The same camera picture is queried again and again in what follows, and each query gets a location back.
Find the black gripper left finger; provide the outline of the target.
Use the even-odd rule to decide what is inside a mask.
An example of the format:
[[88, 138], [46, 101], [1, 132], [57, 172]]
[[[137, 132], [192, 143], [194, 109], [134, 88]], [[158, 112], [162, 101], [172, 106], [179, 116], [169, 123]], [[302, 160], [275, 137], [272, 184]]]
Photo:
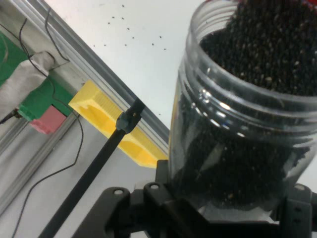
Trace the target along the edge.
[[206, 238], [207, 221], [187, 201], [173, 198], [167, 190], [167, 165], [166, 160], [159, 160], [155, 181], [142, 189], [104, 190], [73, 237], [129, 238], [144, 231], [150, 238]]

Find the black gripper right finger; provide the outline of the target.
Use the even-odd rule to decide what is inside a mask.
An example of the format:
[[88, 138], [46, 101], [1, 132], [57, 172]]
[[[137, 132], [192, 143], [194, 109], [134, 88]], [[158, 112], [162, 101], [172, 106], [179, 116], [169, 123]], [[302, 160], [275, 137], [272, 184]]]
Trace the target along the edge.
[[281, 238], [311, 238], [312, 191], [305, 185], [295, 184], [271, 213], [271, 218], [278, 222]]

